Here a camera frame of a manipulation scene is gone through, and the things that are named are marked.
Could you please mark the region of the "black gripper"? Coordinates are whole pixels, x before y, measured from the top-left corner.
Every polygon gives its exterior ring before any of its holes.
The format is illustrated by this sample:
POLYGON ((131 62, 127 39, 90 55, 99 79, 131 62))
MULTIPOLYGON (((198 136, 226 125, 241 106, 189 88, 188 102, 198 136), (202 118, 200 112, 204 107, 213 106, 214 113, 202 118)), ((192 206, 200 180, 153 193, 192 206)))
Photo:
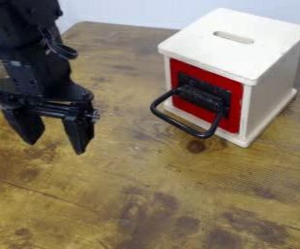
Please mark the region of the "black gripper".
POLYGON ((99 119, 94 94, 71 78, 71 66, 57 55, 0 56, 0 111, 23 141, 34 145, 45 131, 42 116, 63 120, 75 153, 83 154, 99 119))

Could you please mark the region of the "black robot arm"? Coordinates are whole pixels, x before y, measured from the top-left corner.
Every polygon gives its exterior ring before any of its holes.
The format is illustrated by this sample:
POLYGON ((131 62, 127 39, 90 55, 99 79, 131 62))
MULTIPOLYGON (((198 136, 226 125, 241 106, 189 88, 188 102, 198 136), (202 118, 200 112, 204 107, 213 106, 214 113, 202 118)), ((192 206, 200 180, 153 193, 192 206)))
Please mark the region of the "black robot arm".
POLYGON ((98 111, 93 92, 71 78, 77 51, 65 45, 57 26, 58 0, 0 0, 0 110, 23 141, 45 132, 42 119, 63 122, 74 150, 82 154, 94 138, 98 111))

